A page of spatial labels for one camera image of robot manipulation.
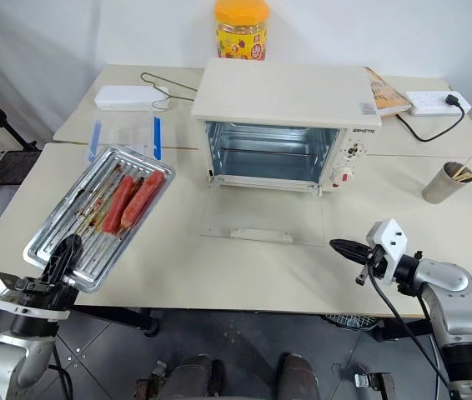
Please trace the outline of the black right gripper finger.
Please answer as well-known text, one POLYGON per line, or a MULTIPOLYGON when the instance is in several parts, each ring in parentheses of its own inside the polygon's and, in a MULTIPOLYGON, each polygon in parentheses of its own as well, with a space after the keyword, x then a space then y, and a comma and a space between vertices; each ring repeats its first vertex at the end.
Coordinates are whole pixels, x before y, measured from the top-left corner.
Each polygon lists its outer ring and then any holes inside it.
POLYGON ((369 254, 371 252, 371 247, 368 245, 347 239, 333 239, 329 241, 329 244, 340 254, 369 254))
POLYGON ((348 260, 358 263, 358 264, 366 264, 369 260, 369 256, 371 254, 370 248, 362 248, 362 249, 348 249, 348 248, 340 248, 338 253, 348 260))

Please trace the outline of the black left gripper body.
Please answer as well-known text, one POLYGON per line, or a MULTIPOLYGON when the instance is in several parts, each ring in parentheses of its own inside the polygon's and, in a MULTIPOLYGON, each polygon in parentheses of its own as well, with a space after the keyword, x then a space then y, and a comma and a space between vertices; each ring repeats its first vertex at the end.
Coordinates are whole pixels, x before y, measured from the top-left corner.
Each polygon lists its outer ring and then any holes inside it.
POLYGON ((55 277, 21 277, 14 287, 21 293, 19 303, 22 306, 51 311, 69 310, 79 293, 75 287, 63 281, 62 273, 55 277))

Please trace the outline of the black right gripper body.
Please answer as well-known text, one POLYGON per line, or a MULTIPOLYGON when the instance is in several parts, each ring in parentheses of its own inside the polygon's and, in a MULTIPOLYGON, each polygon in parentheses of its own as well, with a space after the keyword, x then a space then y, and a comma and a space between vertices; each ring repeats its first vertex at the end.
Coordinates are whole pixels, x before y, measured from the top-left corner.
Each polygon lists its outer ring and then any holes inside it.
POLYGON ((364 261, 364 268, 355 279, 356 283, 363 286, 370 273, 373 273, 375 278, 383 279, 388 267, 384 248, 381 245, 376 245, 373 248, 363 246, 359 253, 364 261))

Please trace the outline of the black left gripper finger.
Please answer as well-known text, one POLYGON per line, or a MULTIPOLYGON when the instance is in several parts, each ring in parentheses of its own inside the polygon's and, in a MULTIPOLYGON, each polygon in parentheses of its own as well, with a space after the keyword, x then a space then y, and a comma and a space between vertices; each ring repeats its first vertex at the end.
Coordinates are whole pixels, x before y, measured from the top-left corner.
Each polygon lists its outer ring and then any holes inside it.
POLYGON ((78 264, 83 254, 83 241, 76 233, 65 237, 52 251, 46 267, 43 270, 43 281, 47 284, 57 284, 70 273, 78 264))

